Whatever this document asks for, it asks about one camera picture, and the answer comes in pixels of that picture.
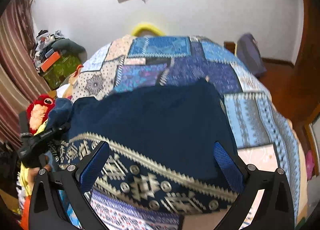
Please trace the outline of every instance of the curtain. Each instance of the curtain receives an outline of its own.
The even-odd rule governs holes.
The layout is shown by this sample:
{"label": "curtain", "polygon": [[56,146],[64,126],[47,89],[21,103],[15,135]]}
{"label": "curtain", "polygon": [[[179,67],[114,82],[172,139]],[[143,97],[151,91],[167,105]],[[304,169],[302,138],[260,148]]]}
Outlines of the curtain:
{"label": "curtain", "polygon": [[34,68],[35,41],[29,0],[11,0],[0,18],[0,139],[15,148],[20,112],[50,91]]}

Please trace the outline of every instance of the red stuffed toy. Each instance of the red stuffed toy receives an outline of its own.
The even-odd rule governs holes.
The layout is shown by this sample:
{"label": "red stuffed toy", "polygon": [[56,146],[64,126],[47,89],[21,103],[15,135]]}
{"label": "red stuffed toy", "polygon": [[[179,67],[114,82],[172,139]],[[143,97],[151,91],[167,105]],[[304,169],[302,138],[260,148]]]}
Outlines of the red stuffed toy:
{"label": "red stuffed toy", "polygon": [[55,101],[47,94],[40,95],[37,100],[27,108],[29,131],[35,134],[38,128],[48,119],[48,114],[54,108]]}

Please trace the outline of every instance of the yellow cloth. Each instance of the yellow cloth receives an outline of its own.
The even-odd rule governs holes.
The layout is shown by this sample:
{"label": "yellow cloth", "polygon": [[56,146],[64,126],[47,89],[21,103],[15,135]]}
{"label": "yellow cloth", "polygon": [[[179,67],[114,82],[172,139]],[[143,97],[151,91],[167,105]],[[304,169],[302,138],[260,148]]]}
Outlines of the yellow cloth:
{"label": "yellow cloth", "polygon": [[[39,134],[45,130],[45,127],[47,126],[48,119],[44,121],[44,123],[38,128],[38,131],[35,133]],[[21,163],[20,167],[20,184],[23,186],[26,190],[26,196],[31,195],[32,189],[28,185],[28,173],[29,173],[29,168],[26,168],[23,163]]]}

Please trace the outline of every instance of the gray backpack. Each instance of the gray backpack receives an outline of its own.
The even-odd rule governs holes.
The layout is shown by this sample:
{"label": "gray backpack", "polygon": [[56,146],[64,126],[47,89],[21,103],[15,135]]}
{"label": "gray backpack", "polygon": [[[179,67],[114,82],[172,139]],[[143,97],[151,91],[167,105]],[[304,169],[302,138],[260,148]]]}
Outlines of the gray backpack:
{"label": "gray backpack", "polygon": [[261,76],[267,71],[263,65],[257,42],[250,33],[246,33],[240,37],[237,42],[236,56],[256,77]]}

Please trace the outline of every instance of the dark blue towel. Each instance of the dark blue towel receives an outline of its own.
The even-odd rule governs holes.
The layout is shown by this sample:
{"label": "dark blue towel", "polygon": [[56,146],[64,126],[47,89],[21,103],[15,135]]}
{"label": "dark blue towel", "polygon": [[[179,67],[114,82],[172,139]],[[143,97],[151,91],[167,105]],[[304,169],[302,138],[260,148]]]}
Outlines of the dark blue towel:
{"label": "dark blue towel", "polygon": [[[218,141],[236,154],[224,110],[214,85],[204,79],[189,86],[140,88],[101,101],[80,98],[73,104],[66,140],[91,132],[122,145],[110,148],[100,175],[98,187],[106,193],[153,210],[206,213],[235,199],[212,153]],[[61,148],[62,165],[77,164],[95,145],[88,135],[69,141]],[[121,151],[124,147],[131,151]],[[162,166],[170,171],[160,173]]]}

